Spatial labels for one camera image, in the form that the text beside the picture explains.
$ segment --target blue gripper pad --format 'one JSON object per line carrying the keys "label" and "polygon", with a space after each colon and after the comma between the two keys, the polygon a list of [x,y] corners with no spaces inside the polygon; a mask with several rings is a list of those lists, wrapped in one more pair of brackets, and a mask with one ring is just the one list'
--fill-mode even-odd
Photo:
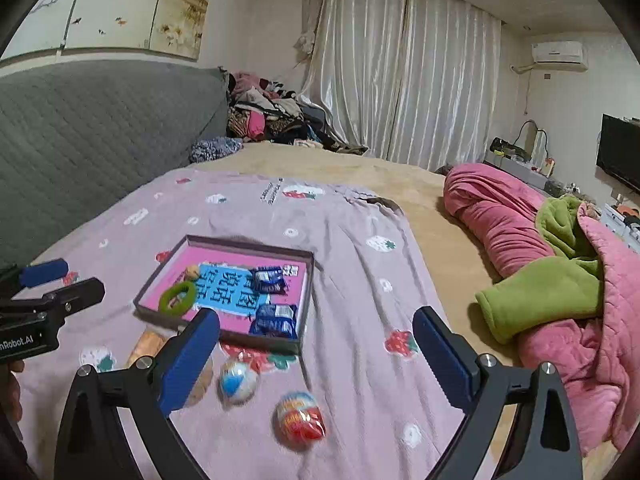
{"label": "blue gripper pad", "polygon": [[161,379],[158,405],[164,416],[169,416],[169,413],[184,406],[207,358],[216,347],[219,336],[220,320],[218,314],[210,308],[201,308],[184,332],[177,336],[177,343],[182,344]]}
{"label": "blue gripper pad", "polygon": [[466,340],[453,334],[430,306],[414,314],[414,338],[449,403],[468,413],[480,389],[478,355]]}
{"label": "blue gripper pad", "polygon": [[20,273],[20,284],[30,288],[64,278],[68,272],[69,266],[66,261],[59,258],[43,264],[25,267]]}

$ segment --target quilted headboard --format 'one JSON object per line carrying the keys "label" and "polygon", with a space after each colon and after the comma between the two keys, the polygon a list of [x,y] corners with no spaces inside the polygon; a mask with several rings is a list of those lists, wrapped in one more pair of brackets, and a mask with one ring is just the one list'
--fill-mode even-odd
{"label": "quilted headboard", "polygon": [[220,70],[136,60],[58,63],[0,78],[0,267],[26,264],[225,135]]}

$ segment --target human hand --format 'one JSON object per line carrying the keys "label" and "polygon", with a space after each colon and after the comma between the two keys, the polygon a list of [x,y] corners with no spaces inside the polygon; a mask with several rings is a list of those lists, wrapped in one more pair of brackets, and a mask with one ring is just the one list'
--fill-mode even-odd
{"label": "human hand", "polygon": [[24,361],[19,360],[8,365],[9,373],[7,374],[6,384],[6,398],[8,401],[9,413],[16,422],[19,422],[22,418],[22,406],[20,405],[20,384],[18,379],[12,373],[21,373],[24,370]]}

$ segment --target decorative mural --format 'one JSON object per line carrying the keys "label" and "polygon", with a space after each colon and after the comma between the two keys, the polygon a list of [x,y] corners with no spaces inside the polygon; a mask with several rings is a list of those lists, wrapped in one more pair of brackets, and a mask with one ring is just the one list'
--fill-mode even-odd
{"label": "decorative mural", "polygon": [[60,48],[74,0],[38,0],[11,38],[1,59]]}
{"label": "decorative mural", "polygon": [[39,0],[2,58],[134,48],[198,59],[207,7],[207,0]]}
{"label": "decorative mural", "polygon": [[207,0],[158,0],[151,49],[198,57]]}

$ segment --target curtain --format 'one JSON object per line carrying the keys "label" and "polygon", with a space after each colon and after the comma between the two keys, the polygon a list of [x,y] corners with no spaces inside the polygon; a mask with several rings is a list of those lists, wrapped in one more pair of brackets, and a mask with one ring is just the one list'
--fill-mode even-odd
{"label": "curtain", "polygon": [[324,0],[301,99],[334,136],[436,170],[480,160],[500,20],[461,0]]}
{"label": "curtain", "polygon": [[434,171],[484,157],[500,20],[461,0],[408,0],[401,90],[384,158]]}
{"label": "curtain", "polygon": [[306,56],[314,51],[321,7],[322,0],[302,0],[302,34],[298,46]]}
{"label": "curtain", "polygon": [[300,100],[341,142],[382,156],[398,102],[406,0],[324,0]]}

